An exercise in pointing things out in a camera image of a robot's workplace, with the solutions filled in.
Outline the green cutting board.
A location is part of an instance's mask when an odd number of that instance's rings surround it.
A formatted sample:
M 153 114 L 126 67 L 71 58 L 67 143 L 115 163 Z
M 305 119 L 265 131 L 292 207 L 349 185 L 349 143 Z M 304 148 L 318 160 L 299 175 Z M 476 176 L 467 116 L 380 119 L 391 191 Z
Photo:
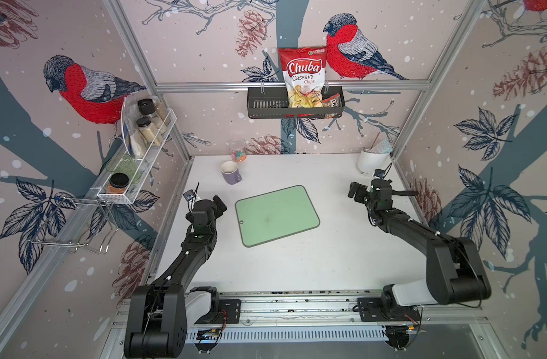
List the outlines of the green cutting board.
M 241 241 L 247 248 L 313 230 L 321 224 L 302 185 L 238 200 L 235 211 Z

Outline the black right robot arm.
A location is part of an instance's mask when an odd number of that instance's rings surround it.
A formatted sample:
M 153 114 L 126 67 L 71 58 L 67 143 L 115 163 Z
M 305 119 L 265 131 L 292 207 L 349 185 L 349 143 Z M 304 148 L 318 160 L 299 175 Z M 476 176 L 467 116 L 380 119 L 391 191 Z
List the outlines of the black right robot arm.
M 393 196 L 412 197 L 417 191 L 396 191 L 389 179 L 374 178 L 369 186 L 352 182 L 348 197 L 365 206 L 370 224 L 419 250 L 426 257 L 426 274 L 407 284 L 383 288 L 380 301 L 358 301 L 363 321 L 410 320 L 418 306 L 482 304 L 492 294 L 487 273 L 475 243 L 441 234 L 393 206 Z

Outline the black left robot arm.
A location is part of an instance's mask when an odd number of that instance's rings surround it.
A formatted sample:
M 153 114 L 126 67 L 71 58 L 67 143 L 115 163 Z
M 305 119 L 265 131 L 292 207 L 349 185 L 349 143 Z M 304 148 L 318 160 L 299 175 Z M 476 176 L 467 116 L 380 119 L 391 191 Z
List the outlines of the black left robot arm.
M 215 249 L 217 219 L 226 211 L 225 203 L 215 195 L 195 202 L 185 215 L 190 226 L 180 254 L 159 278 L 137 287 L 131 296 L 124 340 L 126 358 L 177 358 L 189 328 L 216 311 L 214 290 L 186 293 L 186 289 Z

